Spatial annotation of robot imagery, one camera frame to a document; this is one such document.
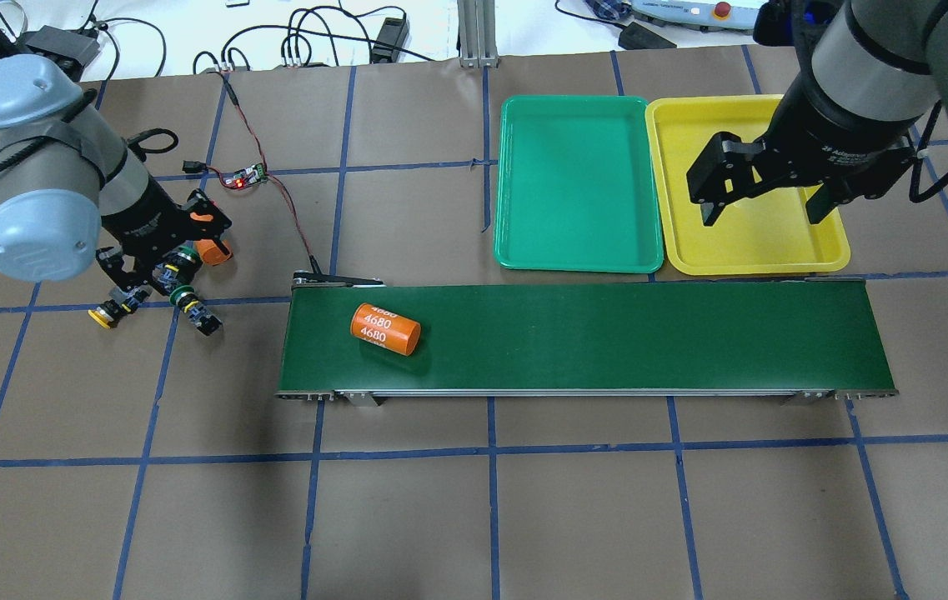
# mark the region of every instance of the table surface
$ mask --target table surface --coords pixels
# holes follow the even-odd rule
[[[231,81],[332,273],[684,285],[669,265],[655,282],[500,268],[501,103],[781,93],[795,73],[789,50],[725,47]],[[202,337],[154,297],[104,331],[85,314],[110,288],[98,271],[0,276],[0,598],[948,598],[948,188],[843,210],[842,277],[866,280],[897,398],[359,410],[272,398],[307,263],[271,187],[180,172],[257,161],[218,77],[112,81],[100,110],[122,134],[175,130],[150,170],[233,218],[236,257],[195,282],[225,327]],[[927,171],[943,173],[935,137]]]

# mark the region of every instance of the robotic arm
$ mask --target robotic arm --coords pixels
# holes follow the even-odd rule
[[[813,52],[802,39],[809,3],[791,4],[801,72],[770,128],[751,143],[716,133],[688,171],[707,227],[775,188],[821,185],[810,223],[881,197],[919,160],[908,129],[938,95],[948,111],[948,0],[845,0]]]
[[[104,249],[108,260],[99,262],[124,290],[156,286],[157,263],[187,240],[213,239],[228,253],[219,236],[231,222],[203,194],[173,204],[93,98],[47,58],[1,58],[1,273],[25,281],[77,276],[96,257],[100,227],[122,246]],[[134,259],[131,270],[122,255]]]

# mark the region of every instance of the orange battery cell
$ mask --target orange battery cell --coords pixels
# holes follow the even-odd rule
[[[375,346],[409,357],[418,345],[421,324],[372,304],[363,303],[351,318],[351,334]]]
[[[192,213],[192,218],[196,221],[213,221],[214,217],[207,215],[196,215],[195,212]],[[203,259],[203,262],[208,265],[221,265],[225,263],[230,258],[233,258],[233,247],[229,246],[229,242],[222,240],[222,246],[228,250],[228,253],[223,252],[217,243],[214,243],[214,240],[210,239],[197,239],[195,242],[196,252],[199,254],[199,257]]]

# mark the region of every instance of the conveyor belt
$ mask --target conveyor belt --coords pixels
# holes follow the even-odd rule
[[[410,357],[360,303],[423,324]],[[859,281],[297,288],[277,396],[893,395]]]

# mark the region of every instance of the plastic tray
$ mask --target plastic tray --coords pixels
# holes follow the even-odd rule
[[[607,273],[652,273],[663,265],[646,106],[626,96],[514,96],[504,103],[500,265]]]
[[[646,110],[652,164],[663,212],[665,249],[690,276],[828,273],[851,259],[836,210],[810,225],[805,202],[817,187],[783,187],[729,205],[704,227],[685,178],[710,136],[733,132],[746,142],[766,133],[781,96],[665,98]]]

